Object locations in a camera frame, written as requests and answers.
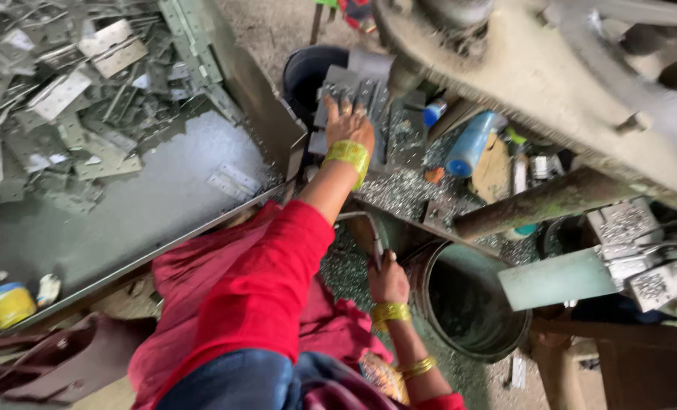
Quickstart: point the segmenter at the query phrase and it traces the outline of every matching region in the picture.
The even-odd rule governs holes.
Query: hand
[[[351,101],[344,98],[341,101],[341,114],[339,106],[331,96],[323,98],[323,104],[328,110],[328,122],[326,125],[326,144],[330,148],[336,141],[348,139],[362,144],[369,157],[374,150],[374,126],[366,117],[366,108],[362,103],[353,109]]]
[[[369,293],[374,303],[407,303],[409,301],[409,281],[404,269],[397,263],[397,255],[384,251],[381,272],[372,263],[369,268]]]

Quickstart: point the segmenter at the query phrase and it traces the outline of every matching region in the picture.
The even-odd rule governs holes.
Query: jar
[[[0,330],[21,322],[37,312],[29,291],[19,282],[0,286]]]

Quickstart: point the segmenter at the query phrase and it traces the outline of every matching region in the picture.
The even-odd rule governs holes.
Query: bucket
[[[442,342],[495,363],[526,340],[531,311],[514,312],[498,272],[510,266],[473,247],[432,244],[406,263],[411,304]]]
[[[323,85],[328,67],[349,66],[349,51],[340,47],[315,45],[294,51],[283,70],[283,98],[310,129],[318,109],[316,94]]]

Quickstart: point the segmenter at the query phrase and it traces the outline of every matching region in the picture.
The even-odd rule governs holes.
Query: gold bangle
[[[326,154],[326,158],[323,160],[323,163],[327,163],[332,160],[347,162],[354,166],[356,172],[359,173],[359,179],[354,184],[354,187],[351,188],[351,191],[356,191],[359,189],[361,184],[364,182],[366,172],[369,170],[369,161],[371,160],[369,157],[369,151],[367,151],[366,148],[358,142],[343,139],[331,144],[331,147],[328,148],[328,153]]]
[[[414,365],[398,366],[397,371],[402,373],[402,377],[407,380],[407,378],[417,377],[420,374],[427,373],[433,366],[437,366],[437,359],[435,359],[435,356],[430,356],[420,360]]]
[[[382,332],[386,332],[388,320],[412,321],[412,313],[409,312],[407,303],[377,303],[371,310],[371,320],[374,326]]]

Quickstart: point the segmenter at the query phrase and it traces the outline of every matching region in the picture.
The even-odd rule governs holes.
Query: red shirt
[[[198,367],[237,349],[270,350],[295,364],[299,317],[308,285],[332,241],[334,228],[316,209],[290,201],[265,236],[235,261],[206,296],[192,351],[159,396]],[[416,407],[464,408],[457,393]]]

